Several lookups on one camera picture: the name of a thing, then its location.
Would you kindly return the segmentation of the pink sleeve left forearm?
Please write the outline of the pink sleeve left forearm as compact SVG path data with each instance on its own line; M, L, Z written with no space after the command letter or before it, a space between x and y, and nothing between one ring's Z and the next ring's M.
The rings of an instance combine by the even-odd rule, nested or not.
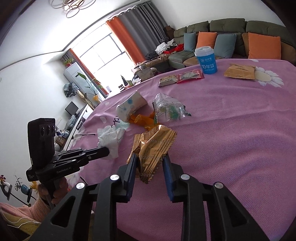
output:
M1 203L1 217L4 222L14 228L28 230L36 229L51 212L48 205L41 198L31 206L14 207L7 203Z

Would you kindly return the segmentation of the person left hand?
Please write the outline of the person left hand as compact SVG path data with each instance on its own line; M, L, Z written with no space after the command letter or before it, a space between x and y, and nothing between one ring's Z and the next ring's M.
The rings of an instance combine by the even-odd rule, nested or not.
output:
M43 200L45 204L49 206L49 202L47 200L47 196L49 195L48 190L42 184L39 184L37 186L37 191L38 191L39 197ZM53 198L51 203L53 205L58 204L66 196L67 193L68 193L68 183L67 183L67 179L63 177L59 182L59 188L57 188L53 193Z

